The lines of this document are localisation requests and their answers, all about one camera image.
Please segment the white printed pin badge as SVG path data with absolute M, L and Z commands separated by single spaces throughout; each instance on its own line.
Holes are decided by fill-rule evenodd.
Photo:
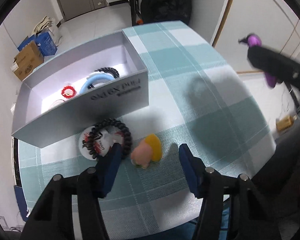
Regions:
M 92 130 L 92 126 L 86 128 L 78 137 L 78 148 L 85 158 L 94 160 L 93 156 L 89 153 L 85 141 L 88 139 L 89 132 Z M 106 127 L 101 129 L 94 140 L 94 150 L 96 153 L 104 157 L 111 149 L 114 143 L 123 144 L 123 133 L 116 127 Z

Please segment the doll head figurine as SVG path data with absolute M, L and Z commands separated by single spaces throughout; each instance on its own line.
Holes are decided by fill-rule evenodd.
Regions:
M 155 134 L 145 137 L 130 155 L 133 165 L 143 169 L 149 167 L 151 162 L 158 162 L 162 159 L 162 145 Z

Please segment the red knot charm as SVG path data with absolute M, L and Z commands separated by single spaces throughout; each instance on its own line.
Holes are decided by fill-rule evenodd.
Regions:
M 71 99 L 74 96 L 76 96 L 76 94 L 77 94 L 76 90 L 71 85 L 65 86 L 61 91 L 61 95 L 66 99 Z

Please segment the teal plaid tablecloth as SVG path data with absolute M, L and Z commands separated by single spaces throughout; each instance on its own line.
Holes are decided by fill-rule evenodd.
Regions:
M 232 177 L 254 176 L 275 151 L 268 124 L 247 87 L 194 30 L 179 21 L 124 30 L 147 67 L 149 104 L 117 119 L 129 128 L 133 145 L 156 134 L 163 156 L 147 169 L 133 166 L 129 158 L 121 162 L 113 189 L 100 202 L 111 239 L 152 235 L 198 216 L 201 201 L 187 186 L 178 157 L 181 144 Z M 95 164 L 79 151 L 83 131 L 44 148 L 19 140 L 29 209 L 53 175 L 75 176 Z

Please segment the grey open phone box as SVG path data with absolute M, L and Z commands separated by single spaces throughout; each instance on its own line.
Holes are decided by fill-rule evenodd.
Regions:
M 71 85 L 77 94 L 61 95 Z M 148 70 L 126 30 L 102 36 L 37 67 L 22 83 L 12 136 L 44 148 L 106 118 L 148 106 Z

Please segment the brown cardboard box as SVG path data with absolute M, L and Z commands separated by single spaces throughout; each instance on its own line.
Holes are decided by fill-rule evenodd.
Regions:
M 20 81 L 23 81 L 43 62 L 42 53 L 36 43 L 31 41 L 15 56 L 11 70 Z

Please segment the black backpack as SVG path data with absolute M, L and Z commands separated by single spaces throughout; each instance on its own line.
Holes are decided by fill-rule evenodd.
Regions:
M 189 24 L 192 0 L 141 0 L 141 18 L 144 24 L 181 21 Z

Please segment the blue carton box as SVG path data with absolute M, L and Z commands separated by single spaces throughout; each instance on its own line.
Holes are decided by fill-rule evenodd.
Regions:
M 22 49 L 32 41 L 35 42 L 43 57 L 53 56 L 57 52 L 57 46 L 48 32 L 41 32 L 37 35 L 25 38 L 18 46 L 18 50 L 22 51 Z

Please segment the white cloth bag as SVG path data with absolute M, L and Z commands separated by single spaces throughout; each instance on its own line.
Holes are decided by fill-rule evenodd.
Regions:
M 62 35 L 59 32 L 56 21 L 54 18 L 50 18 L 49 16 L 44 16 L 42 20 L 40 20 L 37 25 L 34 27 L 31 35 L 39 35 L 41 33 L 48 32 L 58 47 L 62 42 Z

